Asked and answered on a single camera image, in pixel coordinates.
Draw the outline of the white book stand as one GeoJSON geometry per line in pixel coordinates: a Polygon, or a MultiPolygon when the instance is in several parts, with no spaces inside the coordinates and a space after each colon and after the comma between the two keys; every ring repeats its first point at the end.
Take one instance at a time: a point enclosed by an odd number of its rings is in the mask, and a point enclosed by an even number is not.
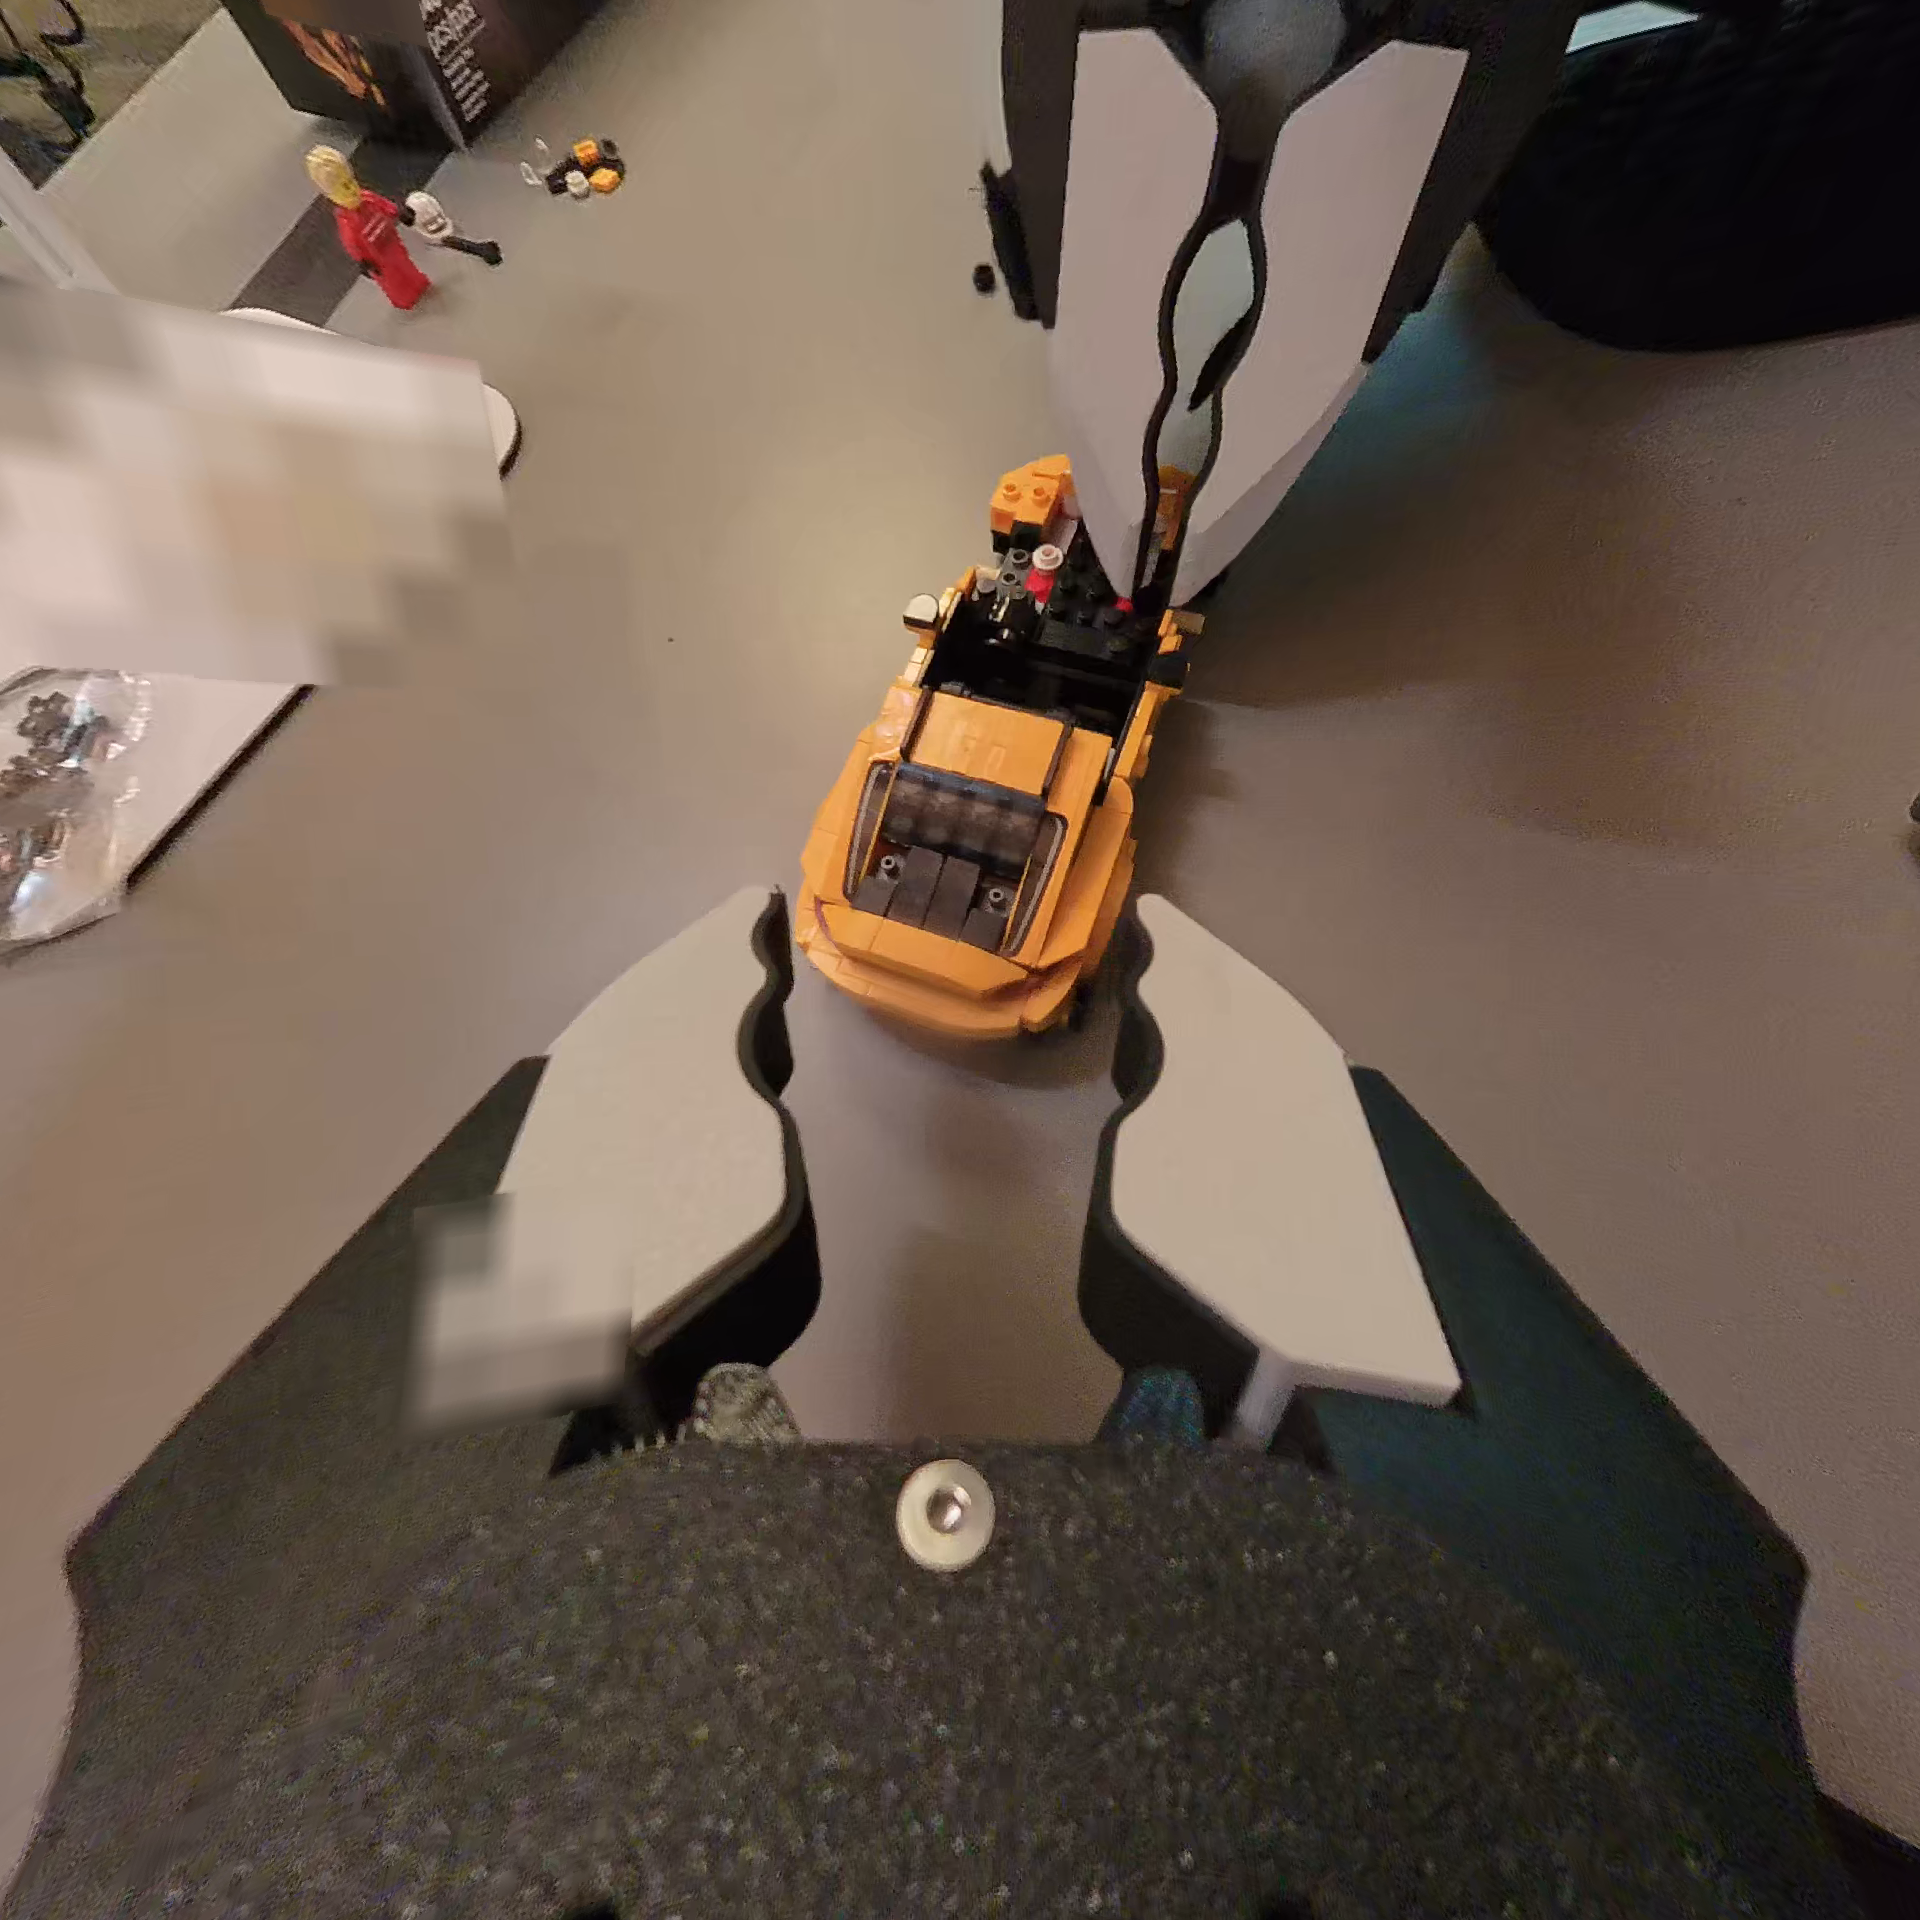
{"type": "MultiPolygon", "coordinates": [[[[10,155],[3,158],[5,220],[33,270],[53,283],[106,282],[98,261],[78,230],[25,178],[10,155]]],[[[327,292],[315,282],[297,291],[294,270],[304,266],[299,222],[283,245],[253,280],[235,304],[234,320],[289,329],[322,329],[346,292],[327,292]]],[[[158,745],[137,763],[137,787],[129,790],[125,883],[135,883],[205,813],[219,790],[242,770],[255,752],[294,715],[304,700],[302,685],[266,682],[155,678],[150,715],[158,724],[158,745]]]]}

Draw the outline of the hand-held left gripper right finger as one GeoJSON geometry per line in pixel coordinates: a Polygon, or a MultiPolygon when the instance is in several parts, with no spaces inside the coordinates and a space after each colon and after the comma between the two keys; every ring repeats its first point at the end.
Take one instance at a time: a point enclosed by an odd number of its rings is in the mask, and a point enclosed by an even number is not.
{"type": "Polygon", "coordinates": [[[1098,1345],[1271,1445],[1298,1388],[1446,1408],[1463,1386],[1350,1053],[1165,896],[1119,973],[1098,1142],[1098,1345]]]}

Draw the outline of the dark fleece garment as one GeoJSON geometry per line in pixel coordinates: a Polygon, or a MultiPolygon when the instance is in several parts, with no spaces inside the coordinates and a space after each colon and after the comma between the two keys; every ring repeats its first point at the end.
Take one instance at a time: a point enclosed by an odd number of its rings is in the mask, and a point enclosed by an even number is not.
{"type": "Polygon", "coordinates": [[[1632,353],[1919,313],[1919,5],[1687,5],[1568,52],[1478,216],[1549,322],[1632,353]]]}

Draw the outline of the clear bag of dark parts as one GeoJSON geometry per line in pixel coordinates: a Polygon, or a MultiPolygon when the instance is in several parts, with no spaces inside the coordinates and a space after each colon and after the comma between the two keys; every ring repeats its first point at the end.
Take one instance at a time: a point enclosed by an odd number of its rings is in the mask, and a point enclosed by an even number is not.
{"type": "Polygon", "coordinates": [[[33,668],[3,685],[3,956],[109,918],[137,861],[130,808],[153,685],[33,668]]]}

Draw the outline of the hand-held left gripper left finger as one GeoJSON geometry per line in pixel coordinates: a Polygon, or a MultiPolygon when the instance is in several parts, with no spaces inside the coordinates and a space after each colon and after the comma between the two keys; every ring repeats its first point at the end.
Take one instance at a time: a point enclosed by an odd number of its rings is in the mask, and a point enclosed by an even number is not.
{"type": "Polygon", "coordinates": [[[751,884],[603,988],[550,1049],[504,1169],[501,1269],[643,1358],[782,1358],[824,1274],[784,1104],[786,900],[751,884]]]}

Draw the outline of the red lego minifigure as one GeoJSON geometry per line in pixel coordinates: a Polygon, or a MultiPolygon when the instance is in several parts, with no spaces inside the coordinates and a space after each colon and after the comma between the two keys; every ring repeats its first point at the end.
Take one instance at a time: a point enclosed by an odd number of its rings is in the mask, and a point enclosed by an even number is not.
{"type": "Polygon", "coordinates": [[[347,155],[331,147],[310,148],[304,170],[331,209],[351,262],[393,308],[411,313],[435,283],[400,237],[406,209],[363,186],[347,155]]]}

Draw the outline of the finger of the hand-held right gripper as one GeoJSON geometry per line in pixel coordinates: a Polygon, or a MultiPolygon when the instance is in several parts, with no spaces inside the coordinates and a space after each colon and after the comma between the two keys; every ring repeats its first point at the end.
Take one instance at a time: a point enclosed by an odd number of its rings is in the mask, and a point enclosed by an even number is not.
{"type": "Polygon", "coordinates": [[[1215,460],[1190,512],[1177,604],[1237,561],[1358,392],[1465,69],[1461,50],[1392,40],[1281,129],[1258,230],[1262,298],[1219,395],[1215,460]]]}
{"type": "Polygon", "coordinates": [[[1137,587],[1160,501],[1162,320],[1215,154],[1215,105],[1165,36],[1077,42],[1048,373],[1079,516],[1115,590],[1137,587]]]}

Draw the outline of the orange lego car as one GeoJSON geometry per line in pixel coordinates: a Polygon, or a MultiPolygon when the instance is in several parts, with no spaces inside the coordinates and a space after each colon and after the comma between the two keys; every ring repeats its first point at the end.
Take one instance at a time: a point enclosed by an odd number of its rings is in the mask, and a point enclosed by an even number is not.
{"type": "Polygon", "coordinates": [[[795,934],[846,996],[944,1040],[1077,1020],[1137,873],[1137,788],[1205,620],[1176,606],[1194,478],[1160,469],[1113,587],[1054,454],[993,494],[993,553],[904,610],[915,652],[803,850],[795,934]]]}

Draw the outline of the black lego box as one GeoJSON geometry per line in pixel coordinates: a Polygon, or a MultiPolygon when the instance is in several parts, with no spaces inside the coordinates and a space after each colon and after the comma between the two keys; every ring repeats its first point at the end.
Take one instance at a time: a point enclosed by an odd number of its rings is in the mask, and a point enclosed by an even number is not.
{"type": "Polygon", "coordinates": [[[398,145],[465,148],[601,3],[227,3],[281,99],[398,145]]]}

